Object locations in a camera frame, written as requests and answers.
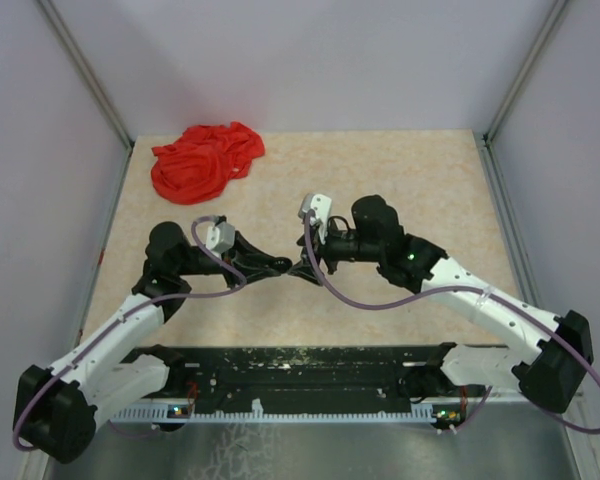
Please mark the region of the black earbud case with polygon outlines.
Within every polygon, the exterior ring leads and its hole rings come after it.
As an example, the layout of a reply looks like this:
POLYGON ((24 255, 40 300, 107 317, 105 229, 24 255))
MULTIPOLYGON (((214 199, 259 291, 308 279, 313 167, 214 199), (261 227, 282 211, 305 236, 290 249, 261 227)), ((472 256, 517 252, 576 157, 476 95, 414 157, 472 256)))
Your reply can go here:
POLYGON ((272 263, 272 268, 281 275, 286 274, 293 266, 293 262, 286 257, 278 257, 272 263))

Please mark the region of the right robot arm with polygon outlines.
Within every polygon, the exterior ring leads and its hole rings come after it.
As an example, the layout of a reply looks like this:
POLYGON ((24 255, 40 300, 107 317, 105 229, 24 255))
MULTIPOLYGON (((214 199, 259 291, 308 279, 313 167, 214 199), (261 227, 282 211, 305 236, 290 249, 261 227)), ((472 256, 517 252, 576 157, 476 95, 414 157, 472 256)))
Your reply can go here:
POLYGON ((379 195, 351 207, 352 224, 339 229, 329 197, 310 193, 299 209, 305 231, 301 260, 291 275, 321 285, 325 266, 368 262, 391 285, 417 300, 431 297, 500 340, 496 347, 449 343, 427 370, 428 387, 441 396, 459 386, 519 391, 545 411, 562 414, 593 362, 590 325, 580 313, 542 310, 495 288, 434 243, 407 233, 397 211, 379 195))

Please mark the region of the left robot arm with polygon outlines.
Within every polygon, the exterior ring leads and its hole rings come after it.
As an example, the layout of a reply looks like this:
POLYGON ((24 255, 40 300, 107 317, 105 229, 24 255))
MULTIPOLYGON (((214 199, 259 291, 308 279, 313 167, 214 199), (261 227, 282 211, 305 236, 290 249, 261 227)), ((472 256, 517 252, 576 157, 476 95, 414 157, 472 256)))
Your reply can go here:
POLYGON ((220 275, 226 288, 217 297, 289 271, 290 259, 251 245, 223 216, 204 216, 207 235, 186 234, 175 222, 149 234, 138 282, 120 307, 95 332, 45 368, 25 370, 19 380, 12 443, 22 452, 41 450, 61 463, 77 459, 98 430, 127 406, 161 391, 174 397, 188 373, 166 348, 155 346, 131 363, 125 357, 164 326, 188 299, 196 275, 220 275))

